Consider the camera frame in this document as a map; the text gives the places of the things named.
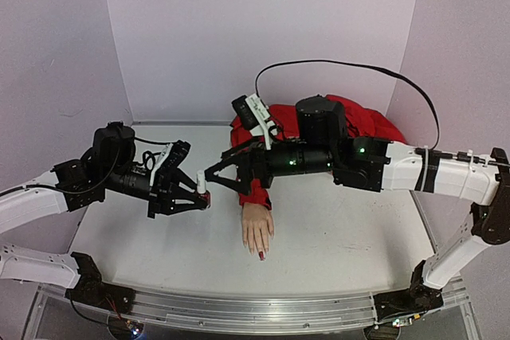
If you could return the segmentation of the red nail polish bottle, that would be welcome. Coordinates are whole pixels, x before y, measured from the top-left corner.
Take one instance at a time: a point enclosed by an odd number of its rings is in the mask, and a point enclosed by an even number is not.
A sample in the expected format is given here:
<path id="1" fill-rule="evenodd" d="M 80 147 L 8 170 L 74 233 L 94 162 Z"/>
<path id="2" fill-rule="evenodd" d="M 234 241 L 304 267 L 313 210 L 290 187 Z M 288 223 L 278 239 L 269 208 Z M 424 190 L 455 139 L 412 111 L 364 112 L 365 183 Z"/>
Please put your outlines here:
<path id="1" fill-rule="evenodd" d="M 210 202 L 210 192 L 202 193 L 202 194 L 200 195 L 200 197 L 201 197 L 203 200 Z"/>

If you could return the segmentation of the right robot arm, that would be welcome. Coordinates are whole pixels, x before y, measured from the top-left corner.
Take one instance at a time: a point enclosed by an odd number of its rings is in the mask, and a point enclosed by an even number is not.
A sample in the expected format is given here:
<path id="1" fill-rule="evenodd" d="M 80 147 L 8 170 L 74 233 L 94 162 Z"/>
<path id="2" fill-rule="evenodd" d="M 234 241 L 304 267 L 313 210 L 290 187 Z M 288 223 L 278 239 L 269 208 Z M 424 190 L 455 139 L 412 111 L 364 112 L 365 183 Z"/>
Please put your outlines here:
<path id="1" fill-rule="evenodd" d="M 251 193 L 276 177 L 329 173 L 335 184 L 373 192 L 409 190 L 468 200 L 471 211 L 455 235 L 415 271 L 420 285 L 439 290 L 486 248 L 509 240 L 509 163 L 501 149 L 489 155 L 449 153 L 347 133 L 340 102 L 313 96 L 296 104 L 299 135 L 274 138 L 276 125 L 257 95 L 233 102 L 249 141 L 231 148 L 197 174 L 198 192 L 213 182 Z"/>

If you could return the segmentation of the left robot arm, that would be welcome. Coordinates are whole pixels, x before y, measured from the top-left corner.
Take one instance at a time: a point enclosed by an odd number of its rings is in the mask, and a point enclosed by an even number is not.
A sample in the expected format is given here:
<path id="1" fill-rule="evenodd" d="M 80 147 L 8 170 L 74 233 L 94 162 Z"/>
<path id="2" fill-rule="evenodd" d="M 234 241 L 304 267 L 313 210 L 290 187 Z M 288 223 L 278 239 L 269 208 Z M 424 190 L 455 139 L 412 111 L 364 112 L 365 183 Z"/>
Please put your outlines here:
<path id="1" fill-rule="evenodd" d="M 135 161 L 140 141 L 131 127 L 109 123 L 96 130 L 92 146 L 79 159 L 55 165 L 32 182 L 1 193 L 1 231 L 6 233 L 37 219 L 71 213 L 102 202 L 111 190 L 147 202 L 147 215 L 171 216 L 210 207 L 203 172 L 192 180 L 180 164 L 188 142 L 163 143 L 159 154 Z M 108 289 L 91 256 L 52 254 L 4 244 L 1 277 L 76 289 L 93 306 L 107 299 Z"/>

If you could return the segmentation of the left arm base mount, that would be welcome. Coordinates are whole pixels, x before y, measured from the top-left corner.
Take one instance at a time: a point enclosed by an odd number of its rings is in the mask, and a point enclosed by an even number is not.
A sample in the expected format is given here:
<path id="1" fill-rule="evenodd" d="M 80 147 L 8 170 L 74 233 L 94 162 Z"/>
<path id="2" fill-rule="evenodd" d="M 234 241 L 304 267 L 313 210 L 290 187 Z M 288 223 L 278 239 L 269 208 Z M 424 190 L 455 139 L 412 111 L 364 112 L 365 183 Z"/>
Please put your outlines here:
<path id="1" fill-rule="evenodd" d="M 74 303 L 130 314 L 135 299 L 132 288 L 103 281 L 99 268 L 90 255 L 72 252 L 79 279 L 74 288 L 65 291 L 65 297 Z"/>

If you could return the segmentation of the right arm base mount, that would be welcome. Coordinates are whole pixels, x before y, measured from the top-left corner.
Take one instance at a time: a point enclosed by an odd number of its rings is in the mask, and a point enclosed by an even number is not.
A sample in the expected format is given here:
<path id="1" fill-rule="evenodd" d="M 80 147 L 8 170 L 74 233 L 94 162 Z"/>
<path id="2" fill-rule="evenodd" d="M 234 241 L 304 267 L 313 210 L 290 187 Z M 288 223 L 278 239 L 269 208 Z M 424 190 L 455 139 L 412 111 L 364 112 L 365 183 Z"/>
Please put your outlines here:
<path id="1" fill-rule="evenodd" d="M 377 322 L 389 322 L 414 315 L 422 315 L 443 307 L 441 289 L 427 287 L 423 278 L 415 269 L 410 286 L 405 289 L 381 292 L 374 296 Z"/>

